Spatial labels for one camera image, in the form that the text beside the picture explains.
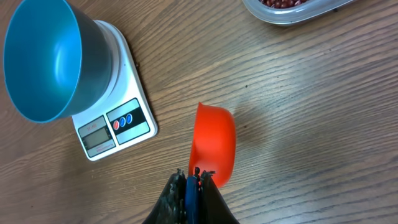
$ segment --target kitchen scale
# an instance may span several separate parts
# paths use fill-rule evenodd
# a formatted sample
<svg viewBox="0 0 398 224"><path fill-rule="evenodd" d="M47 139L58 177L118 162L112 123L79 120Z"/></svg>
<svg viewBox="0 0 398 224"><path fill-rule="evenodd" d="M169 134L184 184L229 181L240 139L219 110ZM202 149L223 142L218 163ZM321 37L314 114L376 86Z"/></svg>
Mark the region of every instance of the kitchen scale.
<svg viewBox="0 0 398 224"><path fill-rule="evenodd" d="M122 33L95 21L112 53L112 75L103 96L90 108L72 116L87 158L104 158L157 134L135 63Z"/></svg>

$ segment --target orange bowl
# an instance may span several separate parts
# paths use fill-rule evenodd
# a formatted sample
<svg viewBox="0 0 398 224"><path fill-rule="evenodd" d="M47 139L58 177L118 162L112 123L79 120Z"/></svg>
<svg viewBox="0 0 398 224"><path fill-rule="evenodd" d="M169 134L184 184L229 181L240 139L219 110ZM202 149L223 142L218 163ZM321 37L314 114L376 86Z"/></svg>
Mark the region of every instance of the orange bowl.
<svg viewBox="0 0 398 224"><path fill-rule="evenodd" d="M215 171L218 188L231 178L236 150L236 131L232 114L220 107L198 104L188 174L195 167Z"/></svg>

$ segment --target wooden table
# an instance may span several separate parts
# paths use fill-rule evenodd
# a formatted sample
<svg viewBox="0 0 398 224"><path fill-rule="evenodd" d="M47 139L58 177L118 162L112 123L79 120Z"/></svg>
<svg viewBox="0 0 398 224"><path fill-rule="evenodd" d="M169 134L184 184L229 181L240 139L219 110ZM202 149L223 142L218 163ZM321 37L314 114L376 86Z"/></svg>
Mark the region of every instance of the wooden table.
<svg viewBox="0 0 398 224"><path fill-rule="evenodd" d="M18 3L0 1L1 43ZM90 162L72 119L26 121L1 79L0 223L141 223L187 170L199 101L234 114L220 190L241 223L398 222L396 0L288 28L241 1L72 3L124 33L160 131Z"/></svg>

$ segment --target plastic bowl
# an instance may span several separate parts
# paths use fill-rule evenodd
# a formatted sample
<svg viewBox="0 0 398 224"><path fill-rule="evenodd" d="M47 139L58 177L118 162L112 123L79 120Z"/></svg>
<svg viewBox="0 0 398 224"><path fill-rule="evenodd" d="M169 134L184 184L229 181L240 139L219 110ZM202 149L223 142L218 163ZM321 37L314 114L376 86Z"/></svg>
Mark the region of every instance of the plastic bowl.
<svg viewBox="0 0 398 224"><path fill-rule="evenodd" d="M236 130L232 114L217 106L198 104L188 174L195 167L201 172L215 171L213 181L218 188L232 175L236 150Z"/></svg>
<svg viewBox="0 0 398 224"><path fill-rule="evenodd" d="M18 111L36 123L89 108L111 77L100 28L65 0L25 0L4 43L4 78Z"/></svg>
<svg viewBox="0 0 398 224"><path fill-rule="evenodd" d="M309 0L299 6L287 9L271 8L263 5L259 0L243 0L243 3L254 16L262 21L280 26L290 26L353 1L355 0Z"/></svg>

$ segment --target food container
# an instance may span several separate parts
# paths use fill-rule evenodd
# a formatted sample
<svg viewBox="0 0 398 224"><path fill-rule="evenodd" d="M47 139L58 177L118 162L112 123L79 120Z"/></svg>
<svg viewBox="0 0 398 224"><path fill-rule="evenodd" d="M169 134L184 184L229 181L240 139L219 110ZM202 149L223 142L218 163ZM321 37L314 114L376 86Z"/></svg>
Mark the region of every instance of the food container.
<svg viewBox="0 0 398 224"><path fill-rule="evenodd" d="M243 0L247 9L262 21L280 26L290 26L334 10L355 0L308 0L287 9L268 7L259 0Z"/></svg>

